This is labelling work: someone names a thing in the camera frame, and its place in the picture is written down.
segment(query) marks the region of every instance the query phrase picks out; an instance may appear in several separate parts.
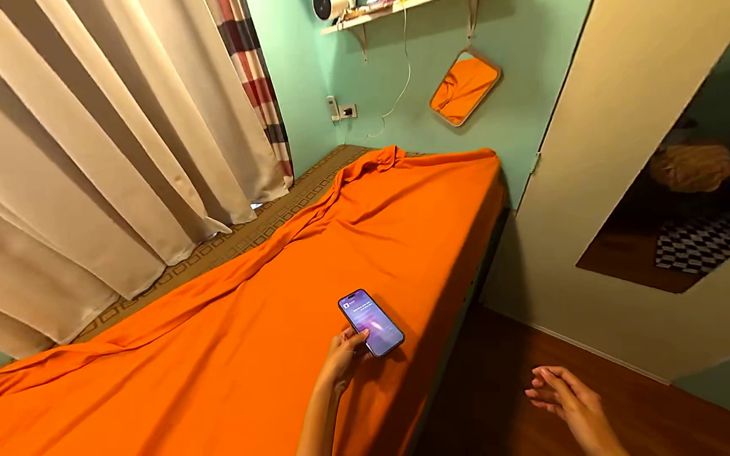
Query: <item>doorway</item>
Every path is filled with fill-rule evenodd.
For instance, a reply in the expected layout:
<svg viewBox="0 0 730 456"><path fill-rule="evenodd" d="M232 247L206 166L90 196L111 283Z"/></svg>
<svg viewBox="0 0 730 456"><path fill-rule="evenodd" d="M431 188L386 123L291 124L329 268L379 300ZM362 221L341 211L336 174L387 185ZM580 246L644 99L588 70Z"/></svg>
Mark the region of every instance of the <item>doorway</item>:
<svg viewBox="0 0 730 456"><path fill-rule="evenodd" d="M683 293L730 259L730 45L576 264Z"/></svg>

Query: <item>smartphone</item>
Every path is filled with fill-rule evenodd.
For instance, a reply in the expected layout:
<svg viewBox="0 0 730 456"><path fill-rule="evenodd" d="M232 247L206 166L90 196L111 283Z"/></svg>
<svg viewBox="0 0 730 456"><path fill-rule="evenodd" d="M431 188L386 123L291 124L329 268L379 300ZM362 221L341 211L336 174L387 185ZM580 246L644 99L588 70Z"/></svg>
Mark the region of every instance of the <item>smartphone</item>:
<svg viewBox="0 0 730 456"><path fill-rule="evenodd" d="M357 333L370 329L365 345L373 356L385 356L405 341L405 334L362 288L341 298L338 305Z"/></svg>

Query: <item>shelf bracket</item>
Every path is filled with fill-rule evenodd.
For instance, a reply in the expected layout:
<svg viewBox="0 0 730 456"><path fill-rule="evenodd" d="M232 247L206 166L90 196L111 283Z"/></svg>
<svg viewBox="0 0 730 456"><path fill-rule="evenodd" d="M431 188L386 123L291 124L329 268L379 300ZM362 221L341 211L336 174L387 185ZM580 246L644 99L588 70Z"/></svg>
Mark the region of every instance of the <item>shelf bracket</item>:
<svg viewBox="0 0 730 456"><path fill-rule="evenodd" d="M365 24L346 28L346 30L351 32L354 37L356 37L357 41L360 42L362 58L365 60L365 63L368 63L368 37L365 35Z"/></svg>

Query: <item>mirror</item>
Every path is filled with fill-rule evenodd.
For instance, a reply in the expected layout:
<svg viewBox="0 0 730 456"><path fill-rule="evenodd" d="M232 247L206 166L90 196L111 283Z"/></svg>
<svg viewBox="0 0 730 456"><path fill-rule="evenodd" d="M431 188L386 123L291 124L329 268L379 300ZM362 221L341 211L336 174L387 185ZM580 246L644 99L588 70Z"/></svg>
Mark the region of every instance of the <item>mirror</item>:
<svg viewBox="0 0 730 456"><path fill-rule="evenodd" d="M430 108L450 125L460 127L501 75L501 68L487 58L472 48L464 49L438 85Z"/></svg>

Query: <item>charging cable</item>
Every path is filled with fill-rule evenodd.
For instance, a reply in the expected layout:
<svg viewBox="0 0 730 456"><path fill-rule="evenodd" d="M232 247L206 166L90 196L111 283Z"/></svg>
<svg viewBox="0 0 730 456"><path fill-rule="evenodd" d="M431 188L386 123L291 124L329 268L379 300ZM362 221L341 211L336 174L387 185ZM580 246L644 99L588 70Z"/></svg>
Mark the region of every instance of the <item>charging cable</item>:
<svg viewBox="0 0 730 456"><path fill-rule="evenodd" d="M387 114L382 114L380 116L380 119L382 119L382 129L379 131L379 133L376 133L375 135L365 136L365 139L376 138L377 136L384 133L384 130L386 128L384 118L393 114L393 111L396 110L396 105L399 104L399 100L401 99L402 96L404 96L405 92L407 91L407 86L409 86L411 84L411 74L413 72L413 68L411 68L411 56L407 53L407 6L405 5L404 0L401 0L401 9L405 13L405 15L404 15L405 16L405 26L404 26L404 32L402 33L402 35L403 35L403 41L404 41L405 57L407 58L407 82L405 82L405 88L401 89L401 93L399 93L399 98L397 98L396 101L393 102L393 108L391 108Z"/></svg>

